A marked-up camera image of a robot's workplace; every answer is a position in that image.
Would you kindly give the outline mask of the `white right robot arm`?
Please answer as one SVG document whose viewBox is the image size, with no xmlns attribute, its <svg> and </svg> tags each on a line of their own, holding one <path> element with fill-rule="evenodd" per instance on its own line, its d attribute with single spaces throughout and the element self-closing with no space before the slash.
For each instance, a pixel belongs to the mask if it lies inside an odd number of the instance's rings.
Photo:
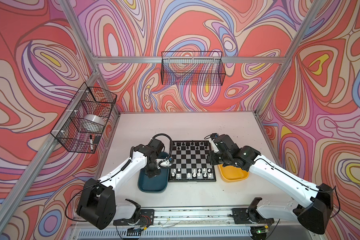
<svg viewBox="0 0 360 240">
<path fill-rule="evenodd" d="M 279 203 L 254 198 L 244 214 L 248 221 L 257 224 L 268 219 L 287 220 L 300 223 L 312 233 L 325 233 L 334 208 L 335 188 L 299 178 L 258 150 L 250 146 L 239 148 L 229 135 L 213 133 L 206 140 L 211 145 L 208 159 L 212 165 L 231 166 L 260 176 L 291 197 Z"/>
</svg>

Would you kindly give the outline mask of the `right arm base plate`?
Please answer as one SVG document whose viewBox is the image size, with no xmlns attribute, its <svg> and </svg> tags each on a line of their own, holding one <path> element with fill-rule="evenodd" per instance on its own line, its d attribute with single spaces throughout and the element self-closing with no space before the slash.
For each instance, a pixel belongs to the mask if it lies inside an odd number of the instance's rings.
<svg viewBox="0 0 360 240">
<path fill-rule="evenodd" d="M 273 218 L 263 218 L 256 209 L 253 208 L 233 208 L 229 215 L 234 219 L 235 224 L 255 224 L 255 225 L 272 225 L 275 221 Z"/>
</svg>

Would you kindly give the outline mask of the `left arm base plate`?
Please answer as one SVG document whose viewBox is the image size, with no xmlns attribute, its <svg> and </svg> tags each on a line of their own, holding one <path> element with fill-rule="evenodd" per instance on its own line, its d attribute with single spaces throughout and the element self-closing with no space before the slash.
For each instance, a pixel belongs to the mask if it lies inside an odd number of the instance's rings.
<svg viewBox="0 0 360 240">
<path fill-rule="evenodd" d="M 142 209 L 135 212 L 129 219 L 114 220 L 114 226 L 149 227 L 154 223 L 155 210 Z"/>
</svg>

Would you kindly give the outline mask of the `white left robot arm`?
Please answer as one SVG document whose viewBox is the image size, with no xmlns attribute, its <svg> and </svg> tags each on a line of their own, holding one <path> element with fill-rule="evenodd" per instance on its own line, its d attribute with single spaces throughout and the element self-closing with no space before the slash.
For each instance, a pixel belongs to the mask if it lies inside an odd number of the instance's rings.
<svg viewBox="0 0 360 240">
<path fill-rule="evenodd" d="M 98 180 L 90 178 L 86 181 L 77 206 L 77 215 L 99 230 L 113 221 L 138 223 L 141 218 L 140 204 L 130 199 L 117 203 L 117 192 L 140 170 L 144 170 L 148 178 L 160 175 L 157 159 L 164 147 L 157 139 L 151 139 L 148 145 L 132 147 L 130 156 L 110 173 Z"/>
</svg>

